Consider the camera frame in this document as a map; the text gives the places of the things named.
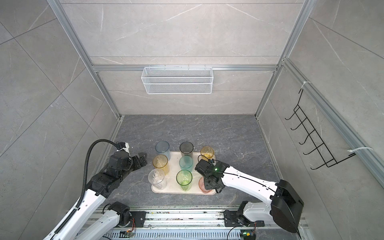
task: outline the tray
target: tray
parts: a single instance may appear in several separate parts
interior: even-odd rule
[[[155,193],[169,193],[169,194],[197,194],[197,195],[214,195],[216,193],[215,190],[211,190],[209,193],[203,193],[200,190],[199,187],[199,180],[202,177],[200,173],[198,173],[195,170],[196,164],[197,164],[197,158],[200,156],[199,152],[194,152],[192,159],[193,159],[193,166],[192,166],[192,182],[191,182],[191,188],[185,192],[181,189],[180,185],[176,181],[176,175],[181,170],[179,165],[179,160],[182,157],[181,152],[171,152],[170,153],[170,161],[168,161],[169,164],[169,173],[165,176],[165,180],[167,181],[167,186],[160,190],[154,186],[151,185],[152,192]]]

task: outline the white wire basket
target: white wire basket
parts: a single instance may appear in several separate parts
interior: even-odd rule
[[[211,67],[146,67],[141,79],[148,94],[212,93]]]

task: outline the aluminum frame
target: aluminum frame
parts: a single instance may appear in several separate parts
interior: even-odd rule
[[[184,64],[184,65],[93,65],[94,71],[143,71],[147,67],[210,67],[214,71],[276,71],[277,65],[221,65],[221,64]]]
[[[291,62],[291,60],[285,58],[283,66],[300,85],[302,85],[305,81],[309,81]],[[316,89],[316,87],[313,86],[313,84],[304,84],[303,89],[352,149],[358,147],[369,147],[363,138],[348,124],[348,122]],[[384,188],[384,161],[370,149],[360,149],[355,153]]]
[[[279,62],[277,63],[278,69],[277,69],[276,73],[274,73],[272,75],[272,77],[268,83],[268,86],[267,86],[266,90],[264,91],[263,97],[260,100],[260,104],[257,107],[257,110],[255,112],[256,119],[258,119],[260,117],[260,114],[263,111],[264,106],[265,106],[269,96],[271,95],[272,89],[274,88],[274,86],[277,82],[277,79],[279,78],[279,75],[281,72],[281,65],[282,65],[282,62],[284,61],[284,58],[287,58],[290,56],[292,49],[295,46],[297,39],[299,38],[299,35],[300,35],[301,31],[303,30],[304,25],[305,25],[310,13],[311,13],[313,7],[314,7],[314,5],[316,4],[316,1],[317,0],[306,0],[303,3],[303,7],[301,8],[301,11],[299,13],[299,16],[297,17],[296,23],[293,26],[293,30],[291,32],[291,35],[289,36],[288,41],[284,47],[284,50],[280,56]]]
[[[92,69],[92,62],[89,58],[89,55],[85,51],[84,46],[81,44],[76,32],[73,29],[73,26],[71,22],[68,19],[68,16],[66,15],[61,3],[58,0],[47,0],[48,4],[51,6],[52,11],[55,13],[57,19],[59,20],[60,24],[62,25],[65,33],[68,35],[68,38],[70,39],[71,43],[73,44],[74,48],[76,49],[77,53],[79,54],[81,60],[83,61],[85,67],[91,74],[93,80],[95,81],[97,87],[100,89],[101,93],[103,94],[105,100],[107,101],[109,107],[111,108],[113,114],[117,119],[121,117],[121,114],[116,107],[114,101],[112,100],[111,95],[109,94],[109,91],[104,86],[103,81],[101,80],[100,76]]]

